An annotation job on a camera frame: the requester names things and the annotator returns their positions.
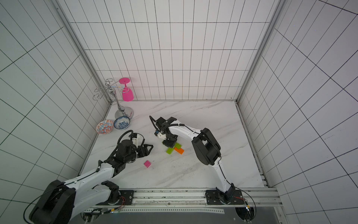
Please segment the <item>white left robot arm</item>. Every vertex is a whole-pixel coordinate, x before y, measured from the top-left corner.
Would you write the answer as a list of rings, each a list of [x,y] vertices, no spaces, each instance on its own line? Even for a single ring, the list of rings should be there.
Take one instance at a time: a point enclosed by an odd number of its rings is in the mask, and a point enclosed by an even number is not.
[[[112,205],[115,210],[125,206],[119,186],[111,181],[128,163],[148,156],[153,145],[145,144],[143,135],[132,130],[120,136],[109,157],[98,161],[95,169],[61,182],[51,182],[44,193],[37,197],[29,215],[23,219],[28,224],[67,224],[73,217],[97,204]]]

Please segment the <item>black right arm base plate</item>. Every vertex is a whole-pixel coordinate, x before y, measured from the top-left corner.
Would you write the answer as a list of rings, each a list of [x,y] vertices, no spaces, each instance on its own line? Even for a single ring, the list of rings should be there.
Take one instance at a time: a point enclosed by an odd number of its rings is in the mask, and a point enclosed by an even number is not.
[[[240,190],[235,190],[231,197],[228,193],[223,193],[217,189],[206,190],[205,198],[208,205],[244,205]]]

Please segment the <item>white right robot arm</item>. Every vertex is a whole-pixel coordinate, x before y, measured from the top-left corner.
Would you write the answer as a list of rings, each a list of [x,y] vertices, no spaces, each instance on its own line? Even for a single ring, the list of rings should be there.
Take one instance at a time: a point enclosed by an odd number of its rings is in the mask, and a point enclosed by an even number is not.
[[[229,204],[236,187],[225,177],[221,168],[221,147],[211,131],[207,128],[200,130],[189,127],[174,117],[169,119],[160,117],[157,120],[152,116],[149,118],[156,129],[155,136],[163,140],[164,146],[175,148],[179,137],[191,142],[198,160],[204,165],[211,165],[221,180],[222,187],[216,188],[219,201],[223,204]]]

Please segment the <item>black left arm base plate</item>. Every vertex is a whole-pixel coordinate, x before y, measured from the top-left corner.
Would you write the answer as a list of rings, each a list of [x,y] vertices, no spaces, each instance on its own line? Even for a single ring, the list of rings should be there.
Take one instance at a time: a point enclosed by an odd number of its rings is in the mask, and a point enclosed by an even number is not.
[[[134,190],[119,190],[118,193],[110,196],[107,201],[97,204],[97,206],[119,207],[122,205],[132,205],[133,198]]]

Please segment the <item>pink square lego brick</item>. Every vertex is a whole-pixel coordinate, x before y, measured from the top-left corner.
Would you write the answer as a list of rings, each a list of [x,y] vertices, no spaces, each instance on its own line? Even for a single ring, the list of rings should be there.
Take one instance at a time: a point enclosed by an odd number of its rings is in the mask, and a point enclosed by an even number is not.
[[[151,162],[150,162],[150,161],[146,161],[146,162],[144,163],[144,166],[145,166],[146,168],[149,168],[149,167],[151,166]]]

